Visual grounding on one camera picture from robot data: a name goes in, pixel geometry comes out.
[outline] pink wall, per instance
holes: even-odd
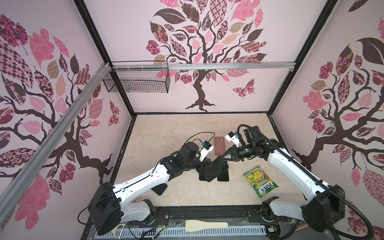
[[[340,1],[273,116],[293,156],[341,186],[384,239],[384,2],[354,2]],[[351,212],[335,227],[366,234]]]
[[[2,193],[102,60],[70,0],[7,1],[0,14]],[[1,226],[0,238],[80,238],[77,214],[109,179],[129,122],[119,94],[101,83]]]
[[[168,62],[175,59],[175,64],[219,63],[226,58],[232,58],[230,62],[238,62],[241,57],[254,54],[259,54],[254,58],[263,62],[294,61],[326,1],[198,2],[200,5],[197,1],[180,0],[113,0],[108,4],[101,0],[86,1],[113,61],[155,58],[167,59]],[[170,17],[164,11],[173,11],[180,17]],[[198,29],[199,22],[205,26],[206,17],[213,23],[212,31]],[[241,38],[248,24],[251,28]],[[221,39],[215,39],[220,32],[226,33],[221,34]],[[259,37],[252,38],[256,33],[260,33]],[[196,79],[192,78],[194,71],[188,71],[180,73],[180,76],[185,74],[186,79],[191,76],[191,81],[184,82],[177,81],[177,73],[172,72],[167,94],[129,93],[128,98],[136,112],[267,111],[287,69],[248,71],[235,76],[219,70],[213,73],[216,80],[206,79],[208,73],[212,74],[210,71],[200,71]],[[249,91],[245,87],[252,79],[254,90]],[[236,91],[246,96],[242,98]]]

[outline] yellow and green candy package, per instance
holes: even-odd
[[[268,175],[260,168],[260,166],[244,173],[244,176],[252,184],[253,189],[256,191],[259,197],[272,191],[272,189],[278,187],[276,183],[268,177]]]

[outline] beige tabletop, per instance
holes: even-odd
[[[179,150],[190,136],[198,132],[210,131],[215,136],[224,137],[230,131],[235,132],[240,124],[258,126],[267,137],[277,139],[267,115],[263,113],[138,115],[115,184],[151,169],[161,158]],[[194,138],[205,141],[211,136],[210,133],[204,133]],[[231,146],[225,140],[226,149]],[[216,157],[214,151],[207,155],[212,161]],[[150,199],[155,206],[191,206],[261,204],[272,196],[304,200],[293,182],[264,159],[256,157],[252,160],[245,159],[244,162],[228,162],[228,165],[229,182],[218,182],[216,179],[211,182],[199,181],[196,170],[190,170],[167,182],[168,188],[163,195],[158,196],[149,190],[136,198],[136,201]],[[278,188],[262,198],[243,176],[257,165],[278,185]]]

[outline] wooden spatula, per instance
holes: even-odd
[[[228,223],[226,222],[204,222],[199,220],[186,220],[185,231],[195,232],[208,228],[227,228]]]

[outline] wire basket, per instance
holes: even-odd
[[[154,62],[154,65],[127,65],[113,68],[104,78],[108,92],[168,93],[169,70],[166,61],[129,61],[125,63]]]

